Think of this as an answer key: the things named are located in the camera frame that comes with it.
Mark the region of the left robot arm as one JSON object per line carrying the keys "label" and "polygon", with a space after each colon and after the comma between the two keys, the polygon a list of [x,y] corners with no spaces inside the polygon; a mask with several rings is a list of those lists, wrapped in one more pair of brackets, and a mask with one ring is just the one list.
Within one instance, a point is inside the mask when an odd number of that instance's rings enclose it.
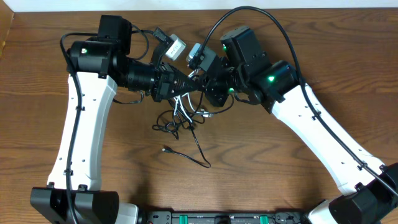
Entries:
{"label": "left robot arm", "polygon": [[138,206],[122,203],[101,188],[101,154],[108,113],[119,87],[156,102],[197,89],[195,82],[164,63],[176,60],[185,43],[155,29],[158,46],[149,63],[130,57],[138,27],[121,16],[101,16],[95,33],[82,33],[69,49],[68,108],[57,160],[45,187],[34,187],[30,204],[51,223],[144,223]]}

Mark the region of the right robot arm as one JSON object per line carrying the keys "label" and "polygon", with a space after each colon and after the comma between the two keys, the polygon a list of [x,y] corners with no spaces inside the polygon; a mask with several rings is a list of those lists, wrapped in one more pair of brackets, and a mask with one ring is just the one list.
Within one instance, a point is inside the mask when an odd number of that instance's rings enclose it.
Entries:
{"label": "right robot arm", "polygon": [[205,94],[214,106],[229,95],[245,93],[286,124],[325,166],[340,196],[318,204],[302,219],[307,223],[379,223],[397,207],[397,165],[365,150],[318,101],[298,69],[272,63],[253,30],[238,27],[221,38],[219,57],[196,44],[188,61],[203,70]]}

